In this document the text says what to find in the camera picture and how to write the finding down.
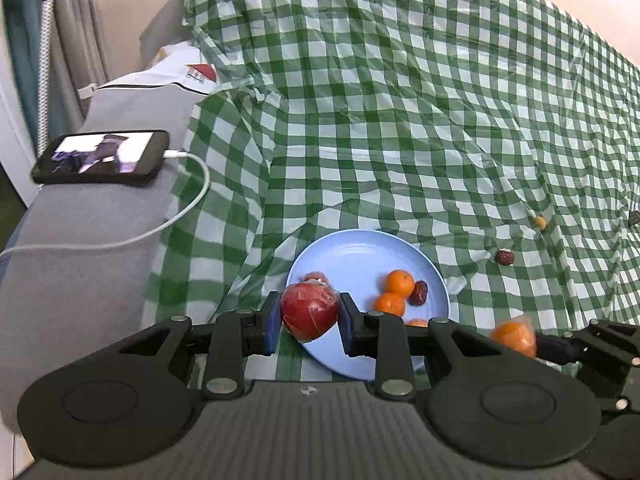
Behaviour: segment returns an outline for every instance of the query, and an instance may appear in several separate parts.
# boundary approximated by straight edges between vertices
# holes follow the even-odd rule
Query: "plastic wrap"
[[[491,339],[527,357],[536,356],[536,333],[527,316],[514,317],[500,323],[491,332]]]
[[[338,321],[338,293],[318,280],[289,285],[282,293],[282,322],[301,343],[319,338]]]
[[[317,280],[320,283],[324,283],[325,285],[329,285],[329,280],[326,278],[324,273],[322,272],[310,272],[303,279],[303,282],[308,282],[308,280]]]

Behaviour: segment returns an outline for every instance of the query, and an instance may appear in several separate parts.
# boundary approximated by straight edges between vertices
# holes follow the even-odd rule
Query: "green checkered tablecloth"
[[[354,227],[426,254],[462,324],[638,322],[639,235],[626,217],[639,207],[639,72],[562,10],[186,0],[185,22],[225,83],[195,107],[185,144],[212,184],[162,236],[145,324],[257,308],[302,249]],[[200,189],[199,167],[186,170],[170,213]],[[494,262],[500,248],[513,266]],[[246,373],[337,379],[287,333]]]

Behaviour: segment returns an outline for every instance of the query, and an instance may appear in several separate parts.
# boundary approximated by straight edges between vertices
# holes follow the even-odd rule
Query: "wrapped orange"
[[[514,317],[500,323],[491,332],[491,339],[527,357],[536,356],[536,333],[527,316]]]
[[[405,325],[410,326],[429,326],[429,322],[425,319],[421,319],[419,317],[415,317],[414,319],[410,319],[405,323]]]

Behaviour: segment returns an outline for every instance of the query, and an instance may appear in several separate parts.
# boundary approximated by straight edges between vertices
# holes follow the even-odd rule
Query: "smartphone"
[[[36,162],[37,184],[130,184],[153,180],[169,147],[164,130],[92,132],[58,137]]]

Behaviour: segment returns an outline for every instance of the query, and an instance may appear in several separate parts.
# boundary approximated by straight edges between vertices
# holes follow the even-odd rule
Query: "phone screen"
[[[153,132],[66,137],[51,155],[52,173],[133,173]]]

